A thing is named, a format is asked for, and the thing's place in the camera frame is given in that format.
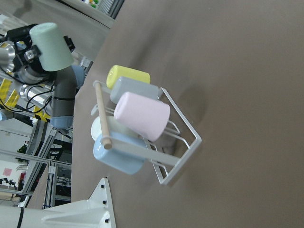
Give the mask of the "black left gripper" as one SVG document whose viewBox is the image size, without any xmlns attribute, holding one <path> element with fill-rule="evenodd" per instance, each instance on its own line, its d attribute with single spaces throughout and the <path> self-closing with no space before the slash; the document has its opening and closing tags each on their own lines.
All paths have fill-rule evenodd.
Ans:
<svg viewBox="0 0 304 228">
<path fill-rule="evenodd" d="M 32 76 L 47 76 L 40 63 L 41 55 L 37 46 L 33 45 L 29 31 L 38 24 L 31 24 L 15 28 L 6 33 L 6 74 L 22 72 Z M 73 42 L 68 36 L 63 36 L 70 52 L 73 51 Z"/>
</svg>

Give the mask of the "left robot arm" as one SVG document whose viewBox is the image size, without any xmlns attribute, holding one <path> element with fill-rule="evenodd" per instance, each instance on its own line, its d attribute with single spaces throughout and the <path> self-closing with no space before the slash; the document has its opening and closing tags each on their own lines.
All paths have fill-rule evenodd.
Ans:
<svg viewBox="0 0 304 228">
<path fill-rule="evenodd" d="M 15 113 L 43 112 L 55 128 L 72 126 L 75 96 L 85 79 L 83 68 L 73 64 L 74 50 L 72 39 L 53 22 L 8 30 L 0 39 L 1 78 L 26 105 L 15 108 L 4 98 L 0 105 Z"/>
</svg>

